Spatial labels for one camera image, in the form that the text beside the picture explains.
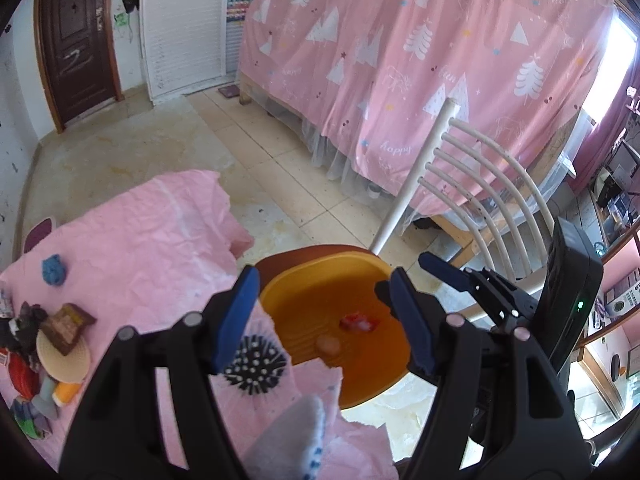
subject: blue yarn ball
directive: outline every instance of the blue yarn ball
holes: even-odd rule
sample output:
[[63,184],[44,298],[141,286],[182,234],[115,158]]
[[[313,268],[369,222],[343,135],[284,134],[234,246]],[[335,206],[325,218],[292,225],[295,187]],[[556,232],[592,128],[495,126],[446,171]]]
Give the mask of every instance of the blue yarn ball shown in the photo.
[[54,254],[42,261],[42,277],[47,285],[59,286],[65,283],[66,267],[59,254]]

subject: yellow plastic basin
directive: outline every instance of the yellow plastic basin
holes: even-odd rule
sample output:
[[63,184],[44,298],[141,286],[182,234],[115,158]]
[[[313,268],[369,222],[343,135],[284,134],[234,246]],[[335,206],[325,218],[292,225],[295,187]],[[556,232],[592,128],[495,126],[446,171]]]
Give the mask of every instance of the yellow plastic basin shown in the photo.
[[[409,344],[402,326],[374,292],[391,268],[367,253],[338,253],[292,267],[265,287],[260,301],[293,364],[317,357],[342,367],[340,407],[351,408],[382,393],[407,372]],[[340,320],[360,312],[380,324],[373,332],[347,332]],[[336,357],[321,354],[316,339],[340,341]]]

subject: door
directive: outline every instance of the door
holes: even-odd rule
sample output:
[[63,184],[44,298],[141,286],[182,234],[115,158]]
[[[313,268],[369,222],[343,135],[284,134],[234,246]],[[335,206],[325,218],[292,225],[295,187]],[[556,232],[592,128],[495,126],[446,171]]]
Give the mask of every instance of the door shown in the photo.
[[62,123],[116,97],[105,0],[40,0],[45,72]]

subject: box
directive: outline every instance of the box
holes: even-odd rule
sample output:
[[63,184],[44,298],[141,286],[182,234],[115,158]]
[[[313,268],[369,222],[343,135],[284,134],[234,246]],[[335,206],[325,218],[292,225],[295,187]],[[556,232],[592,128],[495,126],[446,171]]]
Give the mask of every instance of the box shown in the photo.
[[640,269],[635,269],[605,292],[604,303],[609,316],[623,316],[640,303]]

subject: beige round disc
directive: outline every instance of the beige round disc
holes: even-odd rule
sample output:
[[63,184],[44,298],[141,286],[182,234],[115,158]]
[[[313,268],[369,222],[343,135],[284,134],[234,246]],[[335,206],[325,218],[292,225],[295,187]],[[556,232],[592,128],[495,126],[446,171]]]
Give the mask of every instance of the beige round disc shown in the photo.
[[89,373],[89,348],[82,337],[74,349],[64,356],[56,350],[44,332],[39,330],[36,351],[46,373],[60,383],[81,383]]

